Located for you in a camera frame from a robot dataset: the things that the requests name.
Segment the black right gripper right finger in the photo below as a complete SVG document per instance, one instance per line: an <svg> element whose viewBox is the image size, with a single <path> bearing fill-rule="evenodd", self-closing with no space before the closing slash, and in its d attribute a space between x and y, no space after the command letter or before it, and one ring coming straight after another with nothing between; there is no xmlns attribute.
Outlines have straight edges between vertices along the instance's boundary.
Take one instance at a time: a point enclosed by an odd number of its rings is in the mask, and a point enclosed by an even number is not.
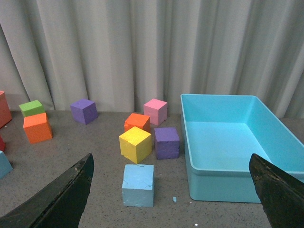
<svg viewBox="0 0 304 228"><path fill-rule="evenodd" d="M304 184L255 153L249 171L271 227L302 228Z"/></svg>

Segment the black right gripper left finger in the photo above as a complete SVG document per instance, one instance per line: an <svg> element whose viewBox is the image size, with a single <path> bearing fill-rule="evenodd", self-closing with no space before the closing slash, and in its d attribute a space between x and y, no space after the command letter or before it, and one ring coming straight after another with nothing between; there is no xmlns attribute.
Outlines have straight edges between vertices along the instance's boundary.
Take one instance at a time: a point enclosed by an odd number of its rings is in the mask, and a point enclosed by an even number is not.
<svg viewBox="0 0 304 228"><path fill-rule="evenodd" d="M94 173L86 155L23 204L0 218L2 228L77 228Z"/></svg>

